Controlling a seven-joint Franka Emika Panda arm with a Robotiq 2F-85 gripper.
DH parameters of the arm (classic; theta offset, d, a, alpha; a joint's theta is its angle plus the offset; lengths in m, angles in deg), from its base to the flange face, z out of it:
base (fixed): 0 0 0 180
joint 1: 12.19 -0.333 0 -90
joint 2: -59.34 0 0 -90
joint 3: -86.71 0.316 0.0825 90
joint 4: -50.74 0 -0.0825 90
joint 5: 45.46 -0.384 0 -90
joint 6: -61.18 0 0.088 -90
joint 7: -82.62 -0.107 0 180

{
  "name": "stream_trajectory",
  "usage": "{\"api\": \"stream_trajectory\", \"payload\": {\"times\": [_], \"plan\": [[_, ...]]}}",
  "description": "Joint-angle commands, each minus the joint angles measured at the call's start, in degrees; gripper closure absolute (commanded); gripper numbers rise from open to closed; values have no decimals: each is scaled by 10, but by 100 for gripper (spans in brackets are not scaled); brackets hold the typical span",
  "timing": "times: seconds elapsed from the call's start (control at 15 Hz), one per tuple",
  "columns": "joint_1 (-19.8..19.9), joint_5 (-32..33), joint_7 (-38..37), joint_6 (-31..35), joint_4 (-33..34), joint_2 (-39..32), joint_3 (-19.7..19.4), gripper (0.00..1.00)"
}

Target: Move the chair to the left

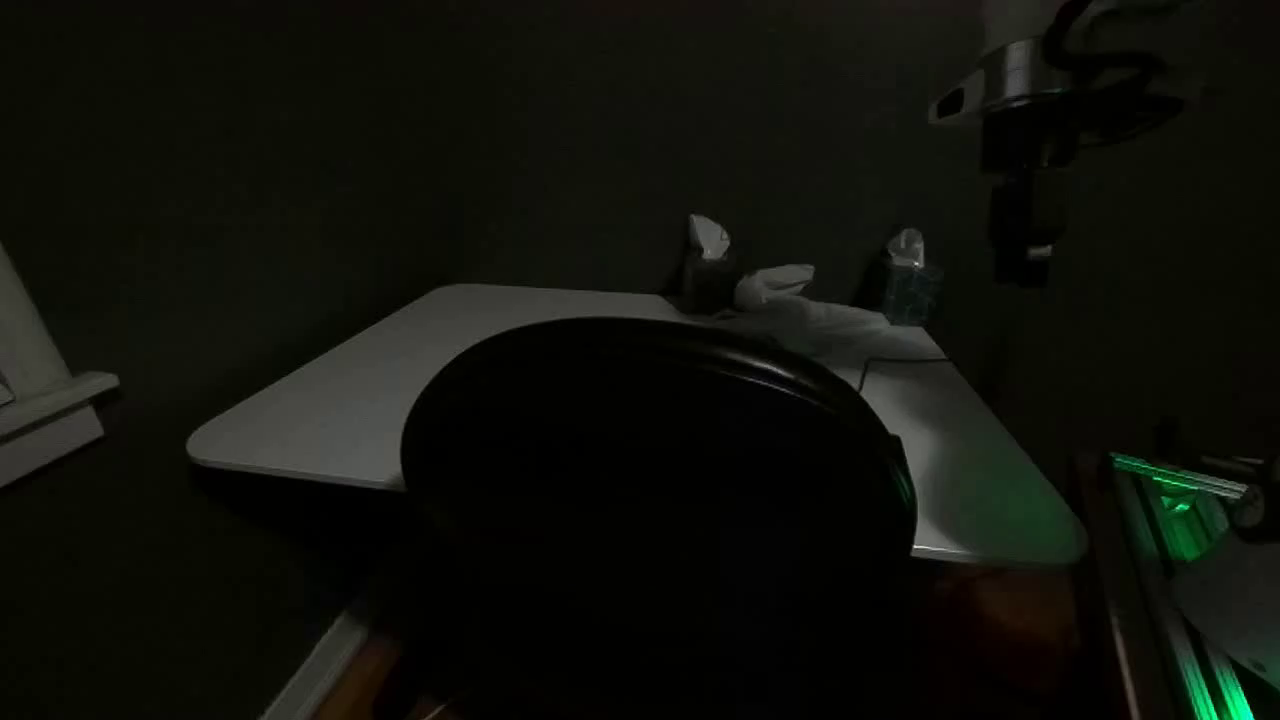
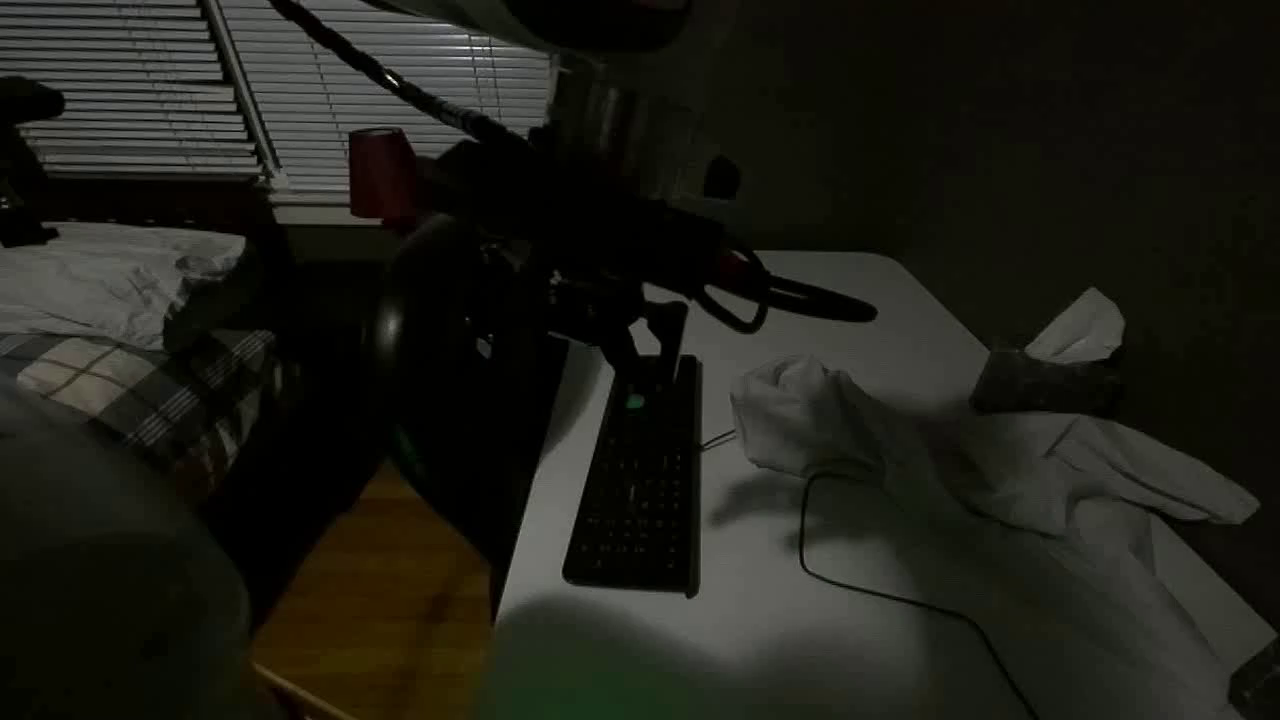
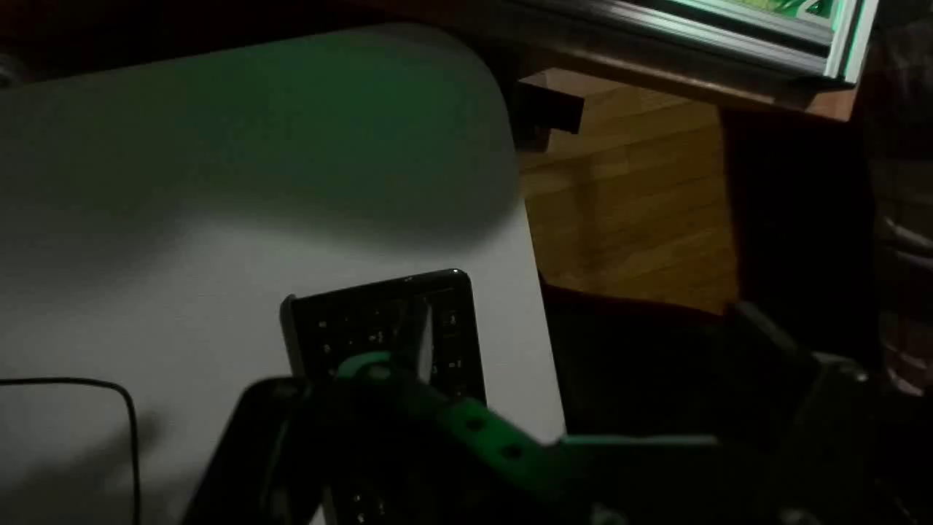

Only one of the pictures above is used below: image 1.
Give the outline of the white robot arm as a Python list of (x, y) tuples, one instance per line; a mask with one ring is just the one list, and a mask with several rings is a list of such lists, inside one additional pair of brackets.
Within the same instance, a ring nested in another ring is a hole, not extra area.
[(1076, 157), (1140, 140), (1188, 109), (1148, 40), (1184, 3), (982, 0), (982, 58), (927, 105), (927, 119), (982, 134), (999, 283), (1047, 283)]

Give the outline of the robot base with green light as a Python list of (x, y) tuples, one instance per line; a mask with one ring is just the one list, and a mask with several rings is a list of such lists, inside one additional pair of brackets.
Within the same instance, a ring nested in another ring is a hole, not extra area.
[(1122, 720), (1280, 720), (1276, 479), (1076, 460), (1089, 641)]

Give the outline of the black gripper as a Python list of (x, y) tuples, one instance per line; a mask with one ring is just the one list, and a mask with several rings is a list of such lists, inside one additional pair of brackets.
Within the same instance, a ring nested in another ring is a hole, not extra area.
[(1064, 235), (1069, 162), (1071, 140), (1035, 109), (1012, 109), (984, 119), (982, 164), (993, 181), (988, 239), (999, 283), (1047, 283)]

